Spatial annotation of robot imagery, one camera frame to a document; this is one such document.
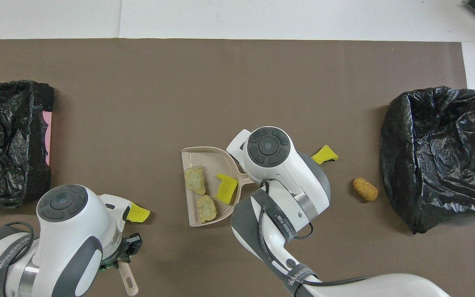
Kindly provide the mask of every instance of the brown table surface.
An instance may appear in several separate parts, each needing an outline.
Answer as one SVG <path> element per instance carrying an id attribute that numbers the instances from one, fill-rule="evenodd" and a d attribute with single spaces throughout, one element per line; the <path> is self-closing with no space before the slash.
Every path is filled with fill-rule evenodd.
<path id="1" fill-rule="evenodd" d="M 139 296 L 288 296 L 234 238 L 230 219 L 188 225 L 180 150 L 224 149 L 243 128 L 275 125 L 296 148 L 328 144 L 331 206 L 308 240 L 287 245 L 324 281 L 412 273 L 454 296 L 475 296 L 475 220 L 412 235 L 379 173 L 380 129 L 400 93 L 465 88 L 459 43 L 265 40 L 0 40 L 0 82 L 55 88 L 51 187 L 83 184 L 152 211 L 127 224 L 144 244 L 131 264 Z M 363 203 L 351 181 L 379 198 Z M 0 225 L 38 220 L 34 203 L 0 209 Z M 125 296 L 117 271 L 86 296 Z"/>

